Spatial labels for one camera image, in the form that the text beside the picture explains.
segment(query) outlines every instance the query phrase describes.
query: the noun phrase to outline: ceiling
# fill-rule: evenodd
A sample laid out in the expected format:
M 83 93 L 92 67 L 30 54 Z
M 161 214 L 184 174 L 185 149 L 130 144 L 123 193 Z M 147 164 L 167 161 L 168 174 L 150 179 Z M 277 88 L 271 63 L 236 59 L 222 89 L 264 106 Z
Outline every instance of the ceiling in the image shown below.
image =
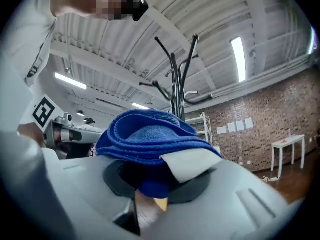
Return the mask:
M 276 83 L 308 67 L 311 27 L 290 0 L 146 1 L 150 9 L 139 22 L 76 14 L 58 19 L 47 67 L 88 86 L 81 90 L 58 82 L 75 110 L 111 122 L 132 109 L 132 103 L 167 109 L 170 104 L 158 90 L 139 86 L 158 80 L 171 91 L 171 77 L 165 76 L 170 62 L 155 37 L 175 53 L 178 65 L 188 56 L 192 36 L 200 37 L 199 58 L 191 63 L 185 90 L 199 91 L 191 99 L 207 94 L 217 99 L 190 106 L 187 112 L 225 102 L 221 97 L 230 93 L 248 94 L 266 87 L 263 83 Z M 245 53 L 247 81 L 243 83 L 238 83 L 230 44 L 237 37 L 242 38 Z

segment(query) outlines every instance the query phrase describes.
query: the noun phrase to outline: white shelf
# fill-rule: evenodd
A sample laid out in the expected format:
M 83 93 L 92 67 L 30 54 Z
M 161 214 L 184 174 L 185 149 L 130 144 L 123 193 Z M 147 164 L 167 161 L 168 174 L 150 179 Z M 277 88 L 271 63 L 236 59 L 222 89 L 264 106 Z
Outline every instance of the white shelf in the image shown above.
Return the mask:
M 202 116 L 200 116 L 200 117 L 196 117 L 196 118 L 191 118 L 191 119 L 185 120 L 185 122 L 188 125 L 201 124 L 201 123 L 204 122 L 204 118 Z
M 198 131 L 196 134 L 198 136 L 204 135 L 205 136 L 205 141 L 208 142 L 211 146 L 213 146 L 214 136 L 213 136 L 212 130 L 211 130 L 210 117 L 206 116 L 205 112 L 203 112 L 199 117 L 185 120 L 185 122 L 190 126 L 196 125 L 196 124 L 203 124 L 204 130 L 203 131 Z

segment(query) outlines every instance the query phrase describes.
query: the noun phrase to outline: paper sheet on wall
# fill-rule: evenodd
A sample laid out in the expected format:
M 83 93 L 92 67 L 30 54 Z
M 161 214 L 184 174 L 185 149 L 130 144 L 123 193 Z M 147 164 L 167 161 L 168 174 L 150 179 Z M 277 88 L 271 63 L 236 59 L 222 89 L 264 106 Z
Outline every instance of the paper sheet on wall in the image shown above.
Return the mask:
M 238 132 L 243 131 L 245 129 L 244 122 L 241 121 L 236 121 L 236 129 Z
M 246 118 L 245 120 L 245 126 L 247 129 L 253 128 L 254 127 L 254 123 L 252 122 L 252 118 Z
M 224 127 L 218 127 L 218 128 L 216 129 L 216 131 L 217 131 L 218 135 L 219 135 L 219 134 L 226 134 L 226 133 L 227 133 L 227 127 L 226 127 L 226 126 L 224 126 Z
M 235 122 L 229 122 L 228 123 L 228 129 L 229 129 L 229 133 L 236 132 L 236 124 L 235 124 Z

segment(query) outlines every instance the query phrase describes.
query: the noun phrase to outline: yellow object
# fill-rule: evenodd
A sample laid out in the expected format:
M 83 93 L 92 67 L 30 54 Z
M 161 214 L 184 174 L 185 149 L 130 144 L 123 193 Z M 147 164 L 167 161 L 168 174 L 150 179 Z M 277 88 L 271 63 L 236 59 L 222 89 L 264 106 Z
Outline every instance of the yellow object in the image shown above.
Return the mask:
M 164 212 L 168 210 L 168 198 L 166 199 L 157 199 L 154 198 L 155 203 L 160 207 L 160 209 Z

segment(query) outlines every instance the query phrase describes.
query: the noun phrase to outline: ceiling light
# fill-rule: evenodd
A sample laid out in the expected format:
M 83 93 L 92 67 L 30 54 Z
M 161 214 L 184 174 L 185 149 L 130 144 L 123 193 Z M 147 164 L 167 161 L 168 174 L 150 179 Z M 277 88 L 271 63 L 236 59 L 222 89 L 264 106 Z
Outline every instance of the ceiling light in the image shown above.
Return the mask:
M 139 108 L 139 109 L 142 109 L 142 110 L 148 110 L 149 108 L 146 107 L 146 106 L 141 106 L 137 103 L 133 103 L 132 106 L 136 107 L 136 108 Z
M 57 78 L 57 79 L 60 79 L 60 80 L 62 80 L 64 82 L 66 82 L 66 83 L 69 83 L 69 84 L 71 84 L 73 86 L 76 86 L 76 87 L 79 87 L 81 89 L 84 89 L 84 90 L 87 89 L 87 86 L 85 84 L 81 83 L 81 82 L 77 82 L 77 81 L 75 81 L 73 79 L 70 79 L 68 77 L 65 77 L 65 76 L 63 76 L 63 75 L 61 75 L 59 73 L 54 73 L 54 74 L 55 74 L 55 78 Z
M 235 40 L 231 41 L 231 45 L 234 51 L 236 65 L 238 68 L 239 83 L 241 83 L 247 79 L 245 51 L 241 37 L 238 37 Z
M 316 40 L 316 32 L 313 27 L 311 27 L 311 39 L 310 39 L 310 46 L 308 50 L 308 55 L 311 55 L 312 52 L 314 51 L 314 46 L 315 46 L 315 40 Z
M 82 110 L 79 110 L 76 114 L 80 117 L 85 117 L 85 113 Z

